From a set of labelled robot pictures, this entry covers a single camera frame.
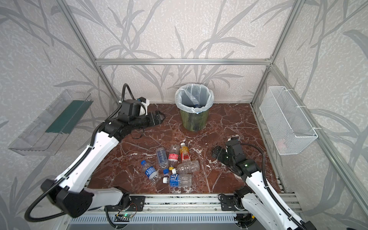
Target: red marble tabletop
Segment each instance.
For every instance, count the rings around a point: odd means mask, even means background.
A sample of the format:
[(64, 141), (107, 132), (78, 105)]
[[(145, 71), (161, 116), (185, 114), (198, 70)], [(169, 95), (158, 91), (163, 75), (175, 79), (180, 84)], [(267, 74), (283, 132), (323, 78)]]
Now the red marble tabletop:
[[(181, 122), (179, 109), (175, 104), (153, 104), (149, 111), (160, 110), (166, 115), (165, 121), (126, 136), (105, 158), (92, 174), (89, 188), (122, 187), (131, 194), (144, 193), (233, 193), (244, 186), (243, 180), (211, 155), (216, 145), (225, 148), (229, 137), (240, 136), (240, 141), (259, 146), (265, 150), (261, 134), (249, 104), (214, 104), (210, 109), (206, 127), (199, 132), (186, 130)], [(151, 184), (142, 172), (141, 161), (146, 160), (158, 169), (155, 150), (159, 146), (168, 152), (172, 144), (185, 142), (192, 160), (198, 160), (200, 171), (193, 173), (192, 187), (171, 188), (168, 184)], [(254, 159), (261, 166), (262, 156), (252, 147), (243, 147), (247, 158)], [(280, 189), (275, 173), (267, 156), (266, 176), (277, 192)]]

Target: blue bottle label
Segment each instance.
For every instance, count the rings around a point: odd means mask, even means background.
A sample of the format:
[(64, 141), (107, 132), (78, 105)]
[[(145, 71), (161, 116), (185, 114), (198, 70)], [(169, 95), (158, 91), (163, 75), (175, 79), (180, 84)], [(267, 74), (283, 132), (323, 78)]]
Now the blue bottle label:
[(159, 163), (167, 161), (166, 151), (165, 150), (158, 150), (157, 155), (159, 158)]
[(179, 174), (173, 174), (170, 176), (170, 186), (179, 187)]
[(153, 166), (151, 166), (148, 169), (146, 169), (145, 173), (146, 173), (146, 176), (149, 178), (149, 176), (151, 176), (151, 174), (154, 172), (156, 172), (156, 169)]

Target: red bottle label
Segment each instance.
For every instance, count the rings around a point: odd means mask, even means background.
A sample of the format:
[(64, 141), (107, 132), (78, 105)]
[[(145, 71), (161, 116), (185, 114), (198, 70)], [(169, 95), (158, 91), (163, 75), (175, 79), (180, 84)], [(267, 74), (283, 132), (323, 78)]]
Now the red bottle label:
[(169, 154), (169, 159), (178, 160), (178, 158), (179, 158), (179, 155), (177, 155), (177, 154), (174, 154), (174, 153)]

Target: orange juice bottle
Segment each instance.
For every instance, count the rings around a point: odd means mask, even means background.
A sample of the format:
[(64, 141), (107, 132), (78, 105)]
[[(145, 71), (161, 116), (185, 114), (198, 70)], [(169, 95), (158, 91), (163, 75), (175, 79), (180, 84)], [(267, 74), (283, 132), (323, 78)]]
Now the orange juice bottle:
[(185, 143), (180, 144), (180, 154), (182, 163), (190, 161), (189, 149), (185, 146)]

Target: leaf pattern wallpaper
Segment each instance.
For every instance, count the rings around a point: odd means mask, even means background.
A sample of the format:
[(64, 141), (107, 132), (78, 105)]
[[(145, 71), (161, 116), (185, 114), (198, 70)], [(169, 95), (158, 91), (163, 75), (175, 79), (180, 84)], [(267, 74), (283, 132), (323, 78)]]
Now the leaf pattern wallpaper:
[[(28, 223), (40, 184), (65, 170), (90, 142), (92, 130), (116, 107), (56, 3), (0, 1), (0, 229), (52, 229)], [(65, 89), (89, 92), (93, 103), (55, 156), (21, 156), (8, 149)], [(57, 213), (45, 199), (39, 216)]]
[[(97, 58), (269, 58), (294, 0), (67, 0)], [(250, 102), (265, 66), (103, 66), (111, 84), (153, 102), (205, 84), (215, 102)]]
[[(368, 189), (368, 1), (304, 4), (276, 65), (358, 179)], [(270, 75), (268, 86), (279, 83)], [(261, 113), (266, 139), (289, 192), (306, 217), (324, 229), (368, 229), (368, 220), (316, 142), (280, 156)]]

